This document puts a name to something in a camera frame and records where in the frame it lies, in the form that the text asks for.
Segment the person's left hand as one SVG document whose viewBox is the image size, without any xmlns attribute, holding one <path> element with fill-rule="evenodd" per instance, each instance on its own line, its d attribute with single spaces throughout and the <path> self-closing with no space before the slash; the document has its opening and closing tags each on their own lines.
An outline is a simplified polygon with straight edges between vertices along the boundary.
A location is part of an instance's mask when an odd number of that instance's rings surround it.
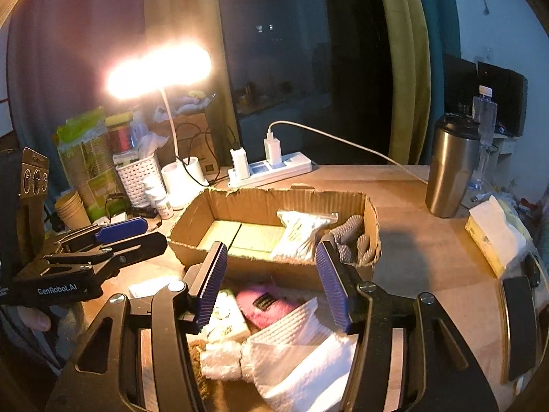
<svg viewBox="0 0 549 412">
<path fill-rule="evenodd" d="M 43 311 L 24 306 L 17 307 L 21 322 L 32 330 L 47 332 L 51 328 L 51 320 Z"/>
</svg>

